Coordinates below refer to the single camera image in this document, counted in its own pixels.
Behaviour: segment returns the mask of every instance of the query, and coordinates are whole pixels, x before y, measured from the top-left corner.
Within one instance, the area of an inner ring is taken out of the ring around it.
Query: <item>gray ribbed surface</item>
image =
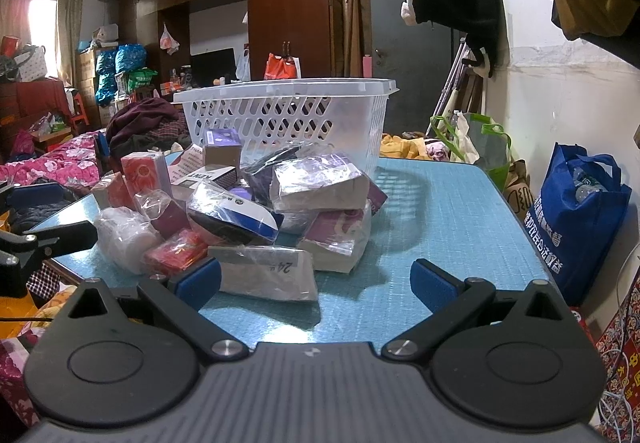
[[[385,363],[368,344],[259,344],[210,367],[178,409],[136,428],[77,433],[43,423],[30,443],[474,443],[602,441],[586,426],[508,435],[441,405],[419,372]]]

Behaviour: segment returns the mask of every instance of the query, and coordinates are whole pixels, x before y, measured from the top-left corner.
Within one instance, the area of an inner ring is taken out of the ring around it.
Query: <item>bottle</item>
[[[593,176],[588,175],[580,167],[574,170],[575,200],[582,203],[595,192],[607,192],[607,189]]]

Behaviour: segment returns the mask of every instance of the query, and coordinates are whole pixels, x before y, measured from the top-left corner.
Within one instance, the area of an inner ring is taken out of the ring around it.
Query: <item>pink plastic bag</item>
[[[24,129],[18,131],[15,136],[14,147],[11,150],[11,156],[18,154],[33,154],[36,151],[33,145],[33,136]]]

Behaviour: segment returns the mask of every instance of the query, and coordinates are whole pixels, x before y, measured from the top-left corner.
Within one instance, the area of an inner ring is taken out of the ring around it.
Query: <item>pink floral blanket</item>
[[[82,134],[36,160],[0,165],[0,181],[30,185],[49,178],[66,186],[92,187],[99,180],[94,135]]]

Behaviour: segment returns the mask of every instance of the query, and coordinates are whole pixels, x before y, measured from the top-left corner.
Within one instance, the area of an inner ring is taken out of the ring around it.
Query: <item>tabletop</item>
[[[200,313],[249,347],[260,341],[368,341],[377,351],[430,311],[413,295],[410,268],[425,258],[463,280],[483,277],[498,289],[549,279],[546,268],[492,181],[461,163],[380,158],[374,180],[389,196],[372,219],[369,244],[349,274],[317,272],[318,303],[278,303],[218,293]],[[92,195],[39,227],[92,221]],[[117,268],[97,246],[55,260],[81,279],[111,287],[139,276]]]

